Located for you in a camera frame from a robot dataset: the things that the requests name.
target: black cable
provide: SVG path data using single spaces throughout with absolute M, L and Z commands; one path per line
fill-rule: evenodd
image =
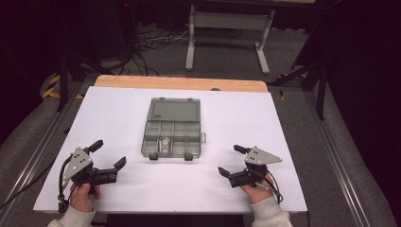
M 133 60 L 133 62 L 136 64 L 136 66 L 145 68 L 144 65 L 138 63 L 134 58 L 132 58 L 132 60 Z M 148 70 L 154 72 L 154 73 L 156 74 L 156 77 L 159 77 L 160 74 L 159 74 L 158 71 L 156 71 L 156 70 L 154 70 L 154 69 L 152 69 L 152 68 L 148 68 Z
M 135 60 L 134 57 L 131 57 L 131 58 L 132 58 L 133 62 L 136 64 L 136 67 L 138 67 L 139 73 L 140 73 L 142 76 L 144 76 L 144 74 L 142 73 L 141 66 L 139 65 L 139 63 L 136 62 L 136 60 Z
M 277 198 L 277 203 L 280 204 L 280 202 L 282 202 L 284 198 L 283 198 L 283 196 L 281 195 L 280 191 L 278 190 L 278 184 L 277 184 L 277 182 L 275 181 L 273 175 L 271 175 L 271 173 L 268 171 L 268 173 L 269 173 L 269 174 L 271 175 L 271 177 L 273 178 L 274 183 L 276 184 L 276 187 L 274 187 L 274 185 L 273 185 L 265 176 L 263 176 L 262 174 L 258 173 L 257 171 L 254 171 L 254 170 L 252 170 L 252 169 L 249 169 L 249 170 L 251 171 L 251 173 L 254 173 L 254 174 L 258 175 L 258 176 L 261 177 L 263 180 L 265 180 L 265 182 L 267 182 L 267 183 L 269 184 L 269 186 L 270 186 L 270 187 L 273 189 L 273 191 L 274 191 L 274 195 L 275 195 L 276 198 Z
M 71 161 L 71 158 L 73 157 L 73 155 L 71 154 L 70 157 L 68 157 L 64 163 L 62 164 L 61 167 L 61 171 L 60 171 L 60 177 L 59 177 L 59 196 L 57 197 L 57 199 L 59 200 L 59 213 L 64 213 L 65 211 L 67 211 L 68 205 L 70 204 L 70 202 L 68 200 L 65 200 L 64 198 L 64 194 L 63 194 L 63 190 L 64 188 L 62 188 L 62 175 L 64 174 L 64 170 L 65 170 L 65 166 L 67 166 L 67 164 Z
M 28 188 L 30 188 L 33 184 L 35 184 L 37 181 L 39 181 L 39 179 L 41 179 L 41 177 L 44 175 L 45 172 L 47 172 L 47 170 L 50 169 L 50 167 L 53 166 L 54 162 L 56 161 L 56 158 L 53 159 L 53 161 L 44 169 L 44 171 L 42 171 L 32 182 L 30 182 L 29 184 L 27 184 L 25 187 L 21 188 L 21 190 L 19 190 L 17 193 L 15 193 L 14 195 L 12 195 L 8 200 L 6 200 L 1 206 L 0 206 L 0 210 L 3 209 L 4 207 L 6 207 L 10 202 L 12 202 L 13 200 L 15 200 L 15 198 L 17 198 L 21 193 L 23 193 L 25 190 L 27 190 Z
M 137 56 L 139 56 L 142 61 L 144 62 L 145 65 L 145 69 L 147 70 L 147 76 L 148 76 L 148 66 L 147 66 L 147 62 L 145 61 L 144 57 L 140 54 L 140 53 L 136 53 Z
M 171 32 L 169 31 L 168 34 L 167 34 L 166 36 L 164 36 L 164 37 L 152 38 L 152 40 L 158 39 L 158 38 L 163 38 L 160 42 L 158 42 L 159 44 L 158 44 L 157 46 L 153 46 L 154 41 L 151 41 L 150 44 L 147 44 L 148 42 L 147 42 L 146 40 L 144 40 L 144 43 L 146 43 L 146 44 L 145 44 L 145 45 L 141 44 L 141 47 L 144 47 L 144 48 L 145 48 L 145 49 L 142 50 L 142 52 L 148 51 L 149 49 L 152 49 L 152 50 L 160 50 L 160 49 L 163 49 L 163 48 L 165 48 L 166 46 L 168 46 L 168 45 L 170 45 L 170 44 L 172 44 L 172 43 L 175 43 L 175 42 L 179 41 L 179 40 L 181 39 L 181 37 L 180 37 L 180 38 L 177 38 L 177 39 L 175 39 L 175 40 L 171 40 L 171 39 L 174 38 L 174 36 L 176 36 L 176 35 L 179 34 L 180 32 L 183 32 L 183 31 L 185 31 L 185 30 L 186 30 L 185 33 L 187 33 L 187 32 L 188 32 L 187 29 L 184 29 L 184 30 L 181 29 L 181 30 L 175 31 L 175 32 L 173 32 L 173 33 L 171 33 Z

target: wire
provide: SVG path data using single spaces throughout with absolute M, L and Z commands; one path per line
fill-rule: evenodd
M 12 195 L 8 200 L 6 200 L 1 206 L 0 206 L 0 210 L 3 209 L 4 207 L 6 207 L 10 202 L 12 202 L 13 200 L 15 200 L 15 198 L 17 198 L 21 193 L 23 193 L 24 191 L 26 191 L 28 188 L 30 188 L 33 184 L 35 184 L 37 181 L 39 181 L 39 179 L 41 179 L 41 177 L 44 175 L 45 172 L 47 172 L 47 170 L 50 169 L 50 167 L 53 166 L 54 162 L 56 161 L 56 158 L 53 159 L 53 161 L 51 161 L 51 163 L 29 184 L 27 184 L 25 187 L 21 188 L 21 190 L 19 190 L 17 193 L 15 193 L 14 195 Z
M 166 46 L 177 42 L 179 40 L 187 40 L 185 38 L 183 38 L 183 36 L 189 32 L 188 29 L 186 29 L 184 31 L 183 34 L 179 34 L 180 32 L 183 32 L 182 30 L 178 30 L 176 32 L 171 33 L 170 31 L 168 31 L 168 34 L 163 36 L 163 37 L 155 37 L 155 38 L 148 38 L 148 39 L 144 39 L 141 41 L 141 47 L 144 47 L 145 49 L 142 50 L 142 52 L 148 51 L 149 49 L 152 50 L 160 50 L 165 48 Z
M 70 201 L 70 199 L 71 199 L 71 195 L 73 195 L 73 191 L 76 189 L 76 187 L 77 187 L 77 185 L 76 184 L 74 184 L 74 187 L 73 187 L 73 189 L 71 190 L 71 193 L 70 193 L 70 195 L 68 196 L 68 200 Z
M 145 65 L 145 69 L 147 70 L 147 76 L 148 76 L 148 66 L 147 66 L 147 62 L 145 61 L 144 57 L 140 54 L 140 53 L 136 53 L 137 56 L 139 56 L 142 61 L 144 62 Z
M 280 202 L 283 201 L 284 198 L 283 198 L 283 196 L 281 195 L 281 193 L 280 193 L 280 191 L 279 191 L 278 184 L 277 184 L 277 182 L 275 181 L 273 175 L 271 175 L 270 171 L 268 171 L 268 173 L 269 173 L 269 174 L 271 175 L 271 177 L 273 178 L 273 181 L 274 181 L 274 184 L 276 184 L 276 187 L 274 187 L 273 184 L 272 184 L 265 176 L 263 176 L 262 174 L 258 173 L 257 171 L 254 171 L 254 170 L 252 170 L 252 169 L 249 169 L 249 171 L 251 171 L 251 173 L 254 173 L 254 174 L 258 175 L 258 176 L 261 177 L 263 180 L 265 180 L 265 182 L 267 182 L 267 183 L 269 184 L 269 186 L 270 186 L 270 187 L 273 189 L 273 191 L 274 191 L 274 195 L 275 195 L 276 198 L 277 198 L 277 203 L 280 204 Z
M 140 68 L 140 67 L 143 67 L 143 68 L 147 68 L 149 71 L 152 71 L 152 72 L 156 73 L 156 77 L 159 77 L 159 72 L 157 72 L 156 70 L 154 70 L 154 69 L 152 69 L 152 68 L 148 68 L 147 65 L 144 66 L 144 65 L 140 64 L 140 63 L 137 62 L 133 57 L 132 57 L 132 60 L 133 60 L 133 62 L 136 64 L 136 66 L 138 66 L 139 72 L 141 72 L 141 68 Z

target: white table surface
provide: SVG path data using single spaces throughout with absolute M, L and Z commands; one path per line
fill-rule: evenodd
M 160 96 L 200 99 L 201 131 L 206 133 L 207 142 L 201 146 L 199 159 L 151 161 L 142 156 L 150 100 Z M 57 212 L 63 161 L 75 147 L 86 148 L 99 139 L 103 140 L 103 147 L 90 154 L 94 167 L 112 168 L 120 158 L 127 157 L 117 183 L 101 186 L 101 198 L 94 200 L 99 212 L 250 213 L 245 193 L 239 187 L 232 188 L 218 173 L 219 166 L 232 173 L 245 168 L 245 155 L 234 151 L 233 145 L 257 146 L 283 158 L 282 163 L 268 165 L 284 196 L 281 206 L 289 212 L 307 210 L 270 93 L 91 87 L 34 210 Z

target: cable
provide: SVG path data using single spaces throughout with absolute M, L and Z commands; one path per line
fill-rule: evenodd
M 159 77 L 159 72 L 157 72 L 156 70 L 154 70 L 154 69 L 152 69 L 152 68 L 148 68 L 148 66 L 144 66 L 144 65 L 138 63 L 133 57 L 132 57 L 132 60 L 133 60 L 133 62 L 136 64 L 136 66 L 138 66 L 139 72 L 141 72 L 141 68 L 140 68 L 140 67 L 143 67 L 143 68 L 147 68 L 149 71 L 152 71 L 152 72 L 156 73 L 156 77 Z
M 142 61 L 144 62 L 145 65 L 145 69 L 147 70 L 147 76 L 148 76 L 148 66 L 147 66 L 147 62 L 145 61 L 144 57 L 140 54 L 140 53 L 136 53 L 137 56 L 139 56 Z
M 39 179 L 41 179 L 41 177 L 44 175 L 45 172 L 47 172 L 47 170 L 50 169 L 50 167 L 53 166 L 54 162 L 56 161 L 56 158 L 53 159 L 53 161 L 51 161 L 51 163 L 44 169 L 44 171 L 42 171 L 32 182 L 30 182 L 29 184 L 27 184 L 25 187 L 21 188 L 21 190 L 19 190 L 17 193 L 15 193 L 14 195 L 12 195 L 8 200 L 6 200 L 1 206 L 0 206 L 0 210 L 3 209 L 4 207 L 6 207 L 10 202 L 12 202 L 13 200 L 15 200 L 15 198 L 17 198 L 21 193 L 23 193 L 25 190 L 27 190 L 28 188 L 30 188 L 33 184 L 35 184 L 37 181 L 39 181 Z
M 71 154 L 70 157 L 68 157 L 64 163 L 62 164 L 61 167 L 61 171 L 60 171 L 60 177 L 59 177 L 59 196 L 57 197 L 57 199 L 59 200 L 59 213 L 64 213 L 65 211 L 67 211 L 68 205 L 70 204 L 69 201 L 65 200 L 64 198 L 64 194 L 62 193 L 62 191 L 64 190 L 63 186 L 62 186 L 62 175 L 64 174 L 64 170 L 65 170 L 65 166 L 67 166 L 67 164 L 71 161 L 71 158 L 73 157 L 73 155 Z
M 271 175 L 271 177 L 273 178 L 273 181 L 274 181 L 274 183 L 276 184 L 276 187 L 274 187 L 273 186 L 273 184 L 265 177 L 265 176 L 263 176 L 262 174 L 260 174 L 260 173 L 258 173 L 257 171 L 254 171 L 254 170 L 252 170 L 252 169 L 249 169 L 249 171 L 251 171 L 251 173 L 254 173 L 254 174 L 256 174 L 256 175 L 258 175 L 259 177 L 261 177 L 263 180 L 265 180 L 265 182 L 267 182 L 268 184 L 269 184 L 269 186 L 273 189 L 273 191 L 274 191 L 274 195 L 276 196 L 276 198 L 277 198 L 277 203 L 278 204 L 280 204 L 280 202 L 282 202 L 283 201 L 283 196 L 281 195 L 281 193 L 280 193 L 280 191 L 279 191 L 279 189 L 278 189 L 278 184 L 277 184 L 277 182 L 275 181 L 275 179 L 274 179 L 274 177 L 273 177 L 273 175 L 271 175 L 271 173 L 268 171 L 268 173 Z
M 149 49 L 152 50 L 160 50 L 168 46 L 169 44 L 172 44 L 174 42 L 177 42 L 179 40 L 186 40 L 183 38 L 183 36 L 189 32 L 188 29 L 184 31 L 183 34 L 179 35 L 179 37 L 174 38 L 178 33 L 182 32 L 182 30 L 176 31 L 171 33 L 168 31 L 168 34 L 164 37 L 156 37 L 156 38 L 149 38 L 149 39 L 144 39 L 141 42 L 141 47 L 144 47 L 145 49 L 142 50 L 142 52 L 148 51 Z

